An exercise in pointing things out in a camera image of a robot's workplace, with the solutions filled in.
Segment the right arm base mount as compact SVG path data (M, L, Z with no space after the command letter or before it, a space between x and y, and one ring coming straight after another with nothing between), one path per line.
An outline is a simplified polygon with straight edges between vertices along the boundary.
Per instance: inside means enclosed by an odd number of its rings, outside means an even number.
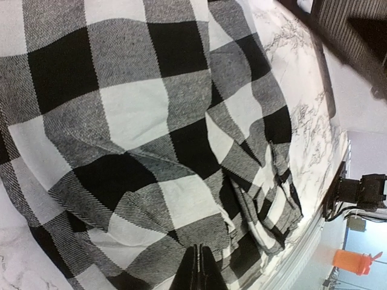
M369 174L360 179L346 177L342 161L323 199L322 216L331 222L343 215L360 217L376 223L386 222L386 175Z

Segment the black white plaid shirt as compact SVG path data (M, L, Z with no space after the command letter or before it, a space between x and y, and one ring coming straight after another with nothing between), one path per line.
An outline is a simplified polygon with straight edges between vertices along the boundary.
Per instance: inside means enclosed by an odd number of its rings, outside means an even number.
M1 181L73 289L230 289L302 219L291 120L248 1L2 1Z

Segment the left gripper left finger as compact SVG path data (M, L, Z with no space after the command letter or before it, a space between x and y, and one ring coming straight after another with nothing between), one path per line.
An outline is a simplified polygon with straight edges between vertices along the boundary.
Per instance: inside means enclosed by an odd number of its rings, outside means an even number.
M198 289L198 248L187 248L174 277L174 290Z

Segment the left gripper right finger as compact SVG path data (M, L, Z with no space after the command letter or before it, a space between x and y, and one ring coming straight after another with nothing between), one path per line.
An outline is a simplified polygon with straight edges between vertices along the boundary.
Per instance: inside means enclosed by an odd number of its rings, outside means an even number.
M204 245L200 245L199 248L198 289L227 290L227 285L216 264L211 249Z

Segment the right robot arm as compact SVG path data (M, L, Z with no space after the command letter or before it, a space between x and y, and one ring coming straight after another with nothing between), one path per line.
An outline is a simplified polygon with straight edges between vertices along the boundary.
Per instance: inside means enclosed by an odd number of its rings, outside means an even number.
M386 1L280 1L344 64L386 100Z

